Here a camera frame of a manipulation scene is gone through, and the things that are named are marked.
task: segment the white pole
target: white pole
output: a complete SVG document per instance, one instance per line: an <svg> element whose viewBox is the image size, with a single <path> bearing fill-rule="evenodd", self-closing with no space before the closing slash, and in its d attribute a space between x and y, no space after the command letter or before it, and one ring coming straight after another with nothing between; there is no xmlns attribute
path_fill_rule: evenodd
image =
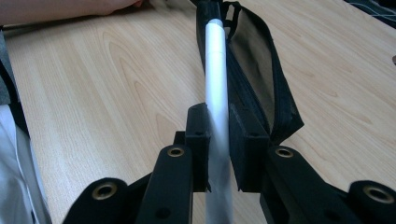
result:
<svg viewBox="0 0 396 224"><path fill-rule="evenodd" d="M220 20L205 28L205 100L209 112L209 184L206 194L206 223L233 223L228 136L227 70L225 34Z"/></svg>

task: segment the metal grommet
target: metal grommet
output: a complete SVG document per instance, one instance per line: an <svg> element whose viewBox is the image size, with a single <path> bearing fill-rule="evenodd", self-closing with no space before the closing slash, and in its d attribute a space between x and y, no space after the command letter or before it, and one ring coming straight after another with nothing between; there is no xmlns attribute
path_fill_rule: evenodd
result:
<svg viewBox="0 0 396 224"><path fill-rule="evenodd" d="M117 185L113 182L106 182L93 190L92 197L95 200L104 200L113 196L117 192Z"/></svg>
<svg viewBox="0 0 396 224"><path fill-rule="evenodd" d="M394 203L395 199L392 195L375 186L366 186L363 188L364 193L374 201L379 203Z"/></svg>
<svg viewBox="0 0 396 224"><path fill-rule="evenodd" d="M293 157L293 152L286 149L286 148L277 148L275 150L276 155L283 157L283 158L291 158Z"/></svg>
<svg viewBox="0 0 396 224"><path fill-rule="evenodd" d="M180 157L184 154L183 148L172 147L168 149L168 156L170 157Z"/></svg>

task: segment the black plastic part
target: black plastic part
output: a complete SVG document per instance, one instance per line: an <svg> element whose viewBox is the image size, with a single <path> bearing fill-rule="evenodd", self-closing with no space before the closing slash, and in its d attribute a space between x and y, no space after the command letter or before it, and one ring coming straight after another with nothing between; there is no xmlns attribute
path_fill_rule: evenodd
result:
<svg viewBox="0 0 396 224"><path fill-rule="evenodd" d="M189 108L185 136L185 145L192 151L194 192L205 192L206 188L210 190L207 173L209 141L206 104L194 105Z"/></svg>
<svg viewBox="0 0 396 224"><path fill-rule="evenodd" d="M94 190L105 183L117 186L115 194L104 200L96 200L92 197ZM104 178L91 183L73 206L70 208L64 224L114 224L120 221L123 211L123 202L127 195L125 182L115 178Z"/></svg>
<svg viewBox="0 0 396 224"><path fill-rule="evenodd" d="M123 212L120 217L120 223L134 223L139 213L140 204L142 203L146 189L151 178L151 173L135 181L128 186L125 197Z"/></svg>
<svg viewBox="0 0 396 224"><path fill-rule="evenodd" d="M161 150L135 223L191 223L192 155L188 147Z"/></svg>
<svg viewBox="0 0 396 224"><path fill-rule="evenodd" d="M263 192L260 196L260 206L267 224L289 223L290 215L279 195Z"/></svg>
<svg viewBox="0 0 396 224"><path fill-rule="evenodd" d="M393 189L369 180L352 183L346 196L346 202L364 223L395 223L395 200Z"/></svg>
<svg viewBox="0 0 396 224"><path fill-rule="evenodd" d="M174 138L174 145L176 144L181 144L183 145L186 141L186 132L182 132L182 131L177 131L175 133L175 138Z"/></svg>
<svg viewBox="0 0 396 224"><path fill-rule="evenodd" d="M230 105L230 156L238 189L261 192L269 135L246 107Z"/></svg>
<svg viewBox="0 0 396 224"><path fill-rule="evenodd" d="M296 150L271 147L264 160L269 180L287 210L275 211L280 214L273 217L287 215L288 223L361 223Z"/></svg>

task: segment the white cloth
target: white cloth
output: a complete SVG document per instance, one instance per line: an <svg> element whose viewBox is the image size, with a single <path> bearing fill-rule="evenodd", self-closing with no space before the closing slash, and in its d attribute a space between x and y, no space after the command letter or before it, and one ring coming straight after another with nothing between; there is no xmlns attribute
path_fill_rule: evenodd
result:
<svg viewBox="0 0 396 224"><path fill-rule="evenodd" d="M0 223L51 223L30 139L0 105Z"/></svg>

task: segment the wooden table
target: wooden table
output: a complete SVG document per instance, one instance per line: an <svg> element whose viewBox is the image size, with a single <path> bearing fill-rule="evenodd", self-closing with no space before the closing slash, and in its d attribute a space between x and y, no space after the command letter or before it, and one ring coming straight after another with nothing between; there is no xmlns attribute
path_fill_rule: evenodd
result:
<svg viewBox="0 0 396 224"><path fill-rule="evenodd" d="M205 99L195 7L150 2L6 34L54 223L92 181L151 172ZM396 189L396 31L341 0L241 2L269 25L305 122L283 145L340 189L361 179ZM234 195L235 223L263 223L259 195Z"/></svg>

